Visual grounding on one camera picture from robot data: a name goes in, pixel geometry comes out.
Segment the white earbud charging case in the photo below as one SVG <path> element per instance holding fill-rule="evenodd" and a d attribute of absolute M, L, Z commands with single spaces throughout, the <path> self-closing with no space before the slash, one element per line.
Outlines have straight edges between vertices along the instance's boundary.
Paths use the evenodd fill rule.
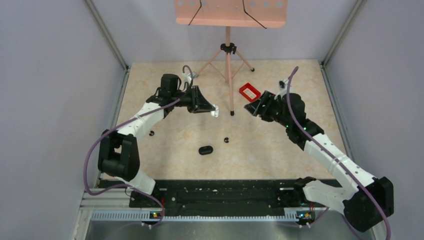
<path fill-rule="evenodd" d="M 216 104 L 213 104 L 213 110 L 210 112 L 211 116 L 214 118 L 218 118 L 219 117 L 219 106 Z"/>

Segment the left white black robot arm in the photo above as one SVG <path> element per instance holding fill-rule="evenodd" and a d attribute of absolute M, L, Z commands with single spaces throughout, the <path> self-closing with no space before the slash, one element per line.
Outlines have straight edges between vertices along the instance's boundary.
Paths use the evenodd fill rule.
<path fill-rule="evenodd" d="M 122 126 L 105 131 L 106 136 L 100 141 L 98 169 L 141 191 L 141 200 L 149 207 L 160 202 L 161 194 L 154 189 L 155 180 L 141 168 L 138 141 L 175 107 L 186 108 L 192 114 L 209 113 L 215 118 L 219 116 L 219 107 L 207 101 L 197 85 L 186 81 L 181 90 L 181 84 L 178 75 L 163 74 L 160 86 L 142 108 Z"/>

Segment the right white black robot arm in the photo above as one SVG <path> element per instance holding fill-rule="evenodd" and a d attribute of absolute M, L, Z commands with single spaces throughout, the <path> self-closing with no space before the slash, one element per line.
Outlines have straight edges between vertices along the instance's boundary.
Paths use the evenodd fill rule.
<path fill-rule="evenodd" d="M 293 200 L 333 209 L 357 231 L 366 232 L 394 213 L 394 186 L 387 177 L 377 178 L 344 154 L 315 122 L 307 118 L 305 102 L 296 93 L 283 96 L 265 91 L 244 108 L 254 117 L 285 127 L 289 140 L 315 158 L 338 181 L 334 187 L 313 178 L 300 178 Z"/>

